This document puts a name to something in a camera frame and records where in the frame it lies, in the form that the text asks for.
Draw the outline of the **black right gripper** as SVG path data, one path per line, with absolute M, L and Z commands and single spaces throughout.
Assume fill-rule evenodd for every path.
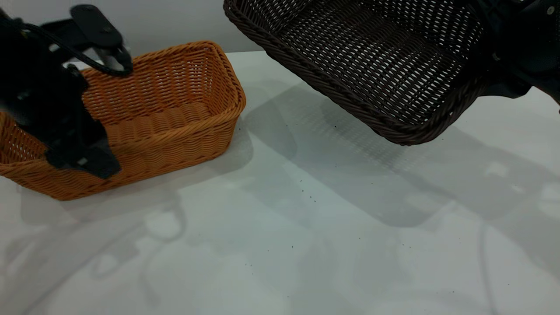
M 506 73 L 488 75 L 487 87 L 480 96 L 520 98 L 532 86 L 521 79 L 537 79 L 527 70 L 522 50 L 528 30 L 524 29 L 521 15 L 536 0 L 477 0 L 476 16 L 490 38 L 492 58 Z

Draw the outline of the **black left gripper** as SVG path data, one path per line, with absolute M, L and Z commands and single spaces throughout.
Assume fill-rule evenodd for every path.
M 104 126 L 84 105 L 88 86 L 76 66 L 56 60 L 43 30 L 1 21 L 1 111 L 45 146 L 51 166 L 108 179 L 121 167 Z

